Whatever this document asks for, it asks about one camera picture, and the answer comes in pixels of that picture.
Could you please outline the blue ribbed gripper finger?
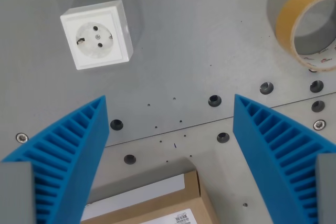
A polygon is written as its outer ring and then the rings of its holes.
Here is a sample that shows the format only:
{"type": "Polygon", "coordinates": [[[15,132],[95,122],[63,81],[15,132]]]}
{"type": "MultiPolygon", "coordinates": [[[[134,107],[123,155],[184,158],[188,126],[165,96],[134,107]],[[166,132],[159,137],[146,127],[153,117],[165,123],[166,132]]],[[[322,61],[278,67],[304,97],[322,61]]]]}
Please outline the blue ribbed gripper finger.
{"type": "Polygon", "coordinates": [[[106,97],[101,96],[3,159],[32,165],[37,223],[80,223],[108,136],[106,97]]]}
{"type": "Polygon", "coordinates": [[[239,94],[233,133],[273,223],[318,223],[316,159],[335,144],[239,94]]]}

